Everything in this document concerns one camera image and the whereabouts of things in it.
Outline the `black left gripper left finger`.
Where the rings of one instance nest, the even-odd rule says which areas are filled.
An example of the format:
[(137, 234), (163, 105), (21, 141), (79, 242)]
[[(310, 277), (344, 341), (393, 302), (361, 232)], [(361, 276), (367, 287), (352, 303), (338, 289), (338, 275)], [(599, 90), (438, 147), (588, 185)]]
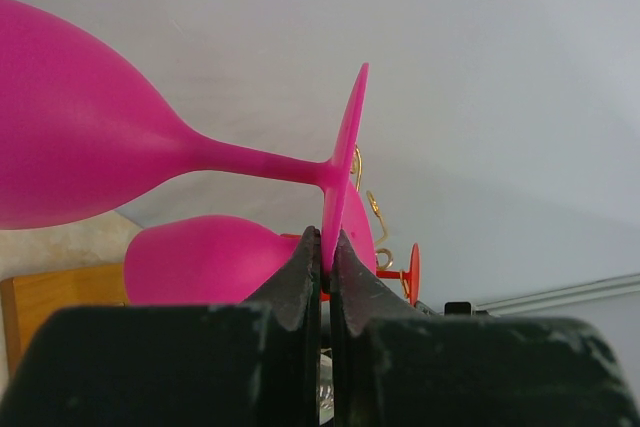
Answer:
[(74, 307), (40, 327), (5, 426), (315, 426), (320, 235), (236, 305)]

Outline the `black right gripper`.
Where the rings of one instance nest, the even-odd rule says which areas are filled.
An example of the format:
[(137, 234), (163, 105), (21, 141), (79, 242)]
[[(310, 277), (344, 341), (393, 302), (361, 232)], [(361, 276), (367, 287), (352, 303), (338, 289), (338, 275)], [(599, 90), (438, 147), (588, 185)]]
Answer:
[(425, 315), (441, 316), (441, 315), (464, 315), (464, 316), (485, 316), (489, 315), (487, 310), (479, 309), (471, 302), (467, 301), (450, 301), (446, 302), (442, 312), (437, 312), (421, 301), (414, 303), (414, 308)]

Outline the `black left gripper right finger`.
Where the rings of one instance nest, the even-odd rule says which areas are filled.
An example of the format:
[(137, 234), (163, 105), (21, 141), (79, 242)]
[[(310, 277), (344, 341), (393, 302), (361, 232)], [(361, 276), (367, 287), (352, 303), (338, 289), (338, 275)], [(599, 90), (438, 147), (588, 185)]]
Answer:
[(341, 236), (330, 274), (338, 426), (635, 426), (604, 337), (577, 319), (428, 315)]

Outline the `red plastic wine glass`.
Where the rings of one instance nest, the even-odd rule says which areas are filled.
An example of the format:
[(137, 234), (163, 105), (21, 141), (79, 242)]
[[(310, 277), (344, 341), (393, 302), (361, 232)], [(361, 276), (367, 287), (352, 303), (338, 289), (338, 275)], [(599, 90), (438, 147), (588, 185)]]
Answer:
[(358, 259), (364, 266), (380, 279), (398, 280), (403, 295), (410, 305), (418, 301), (421, 279), (421, 252), (419, 245), (412, 246), (409, 266), (405, 269), (394, 269), (393, 253), (386, 247), (381, 247), (389, 237), (387, 231), (374, 240), (370, 233), (358, 234), (355, 231), (346, 232)]

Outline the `clear wine glass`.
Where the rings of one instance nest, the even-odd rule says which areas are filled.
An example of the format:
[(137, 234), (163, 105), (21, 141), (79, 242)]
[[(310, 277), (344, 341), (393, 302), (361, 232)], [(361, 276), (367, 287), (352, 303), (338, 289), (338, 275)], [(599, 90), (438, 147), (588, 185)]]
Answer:
[(334, 418), (334, 385), (332, 359), (324, 353), (320, 355), (318, 407), (319, 425), (323, 426)]

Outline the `gold wire wine glass rack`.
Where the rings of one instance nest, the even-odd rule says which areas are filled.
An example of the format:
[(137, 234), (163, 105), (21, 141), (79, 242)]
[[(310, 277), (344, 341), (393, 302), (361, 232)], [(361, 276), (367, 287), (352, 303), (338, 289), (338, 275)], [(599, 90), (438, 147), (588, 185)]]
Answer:
[(14, 373), (36, 331), (56, 311), (77, 306), (124, 306), (121, 264), (23, 275), (1, 283), (8, 371)]

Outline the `magenta plastic wine glass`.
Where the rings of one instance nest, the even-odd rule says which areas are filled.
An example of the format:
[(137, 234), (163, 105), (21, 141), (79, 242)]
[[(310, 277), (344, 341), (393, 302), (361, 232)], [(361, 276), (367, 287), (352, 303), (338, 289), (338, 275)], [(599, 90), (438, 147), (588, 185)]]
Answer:
[(241, 302), (290, 260), (298, 242), (224, 215), (148, 228), (127, 248), (125, 291), (133, 305)]

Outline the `aluminium corner post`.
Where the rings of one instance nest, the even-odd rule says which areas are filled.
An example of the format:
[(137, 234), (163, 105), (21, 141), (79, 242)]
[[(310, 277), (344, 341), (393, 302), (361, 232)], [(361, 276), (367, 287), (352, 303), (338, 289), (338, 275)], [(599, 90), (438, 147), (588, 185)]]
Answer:
[(581, 302), (612, 298), (639, 292), (639, 275), (627, 275), (603, 279), (521, 297), (477, 304), (478, 310), (495, 312), (497, 315), (544, 310)]

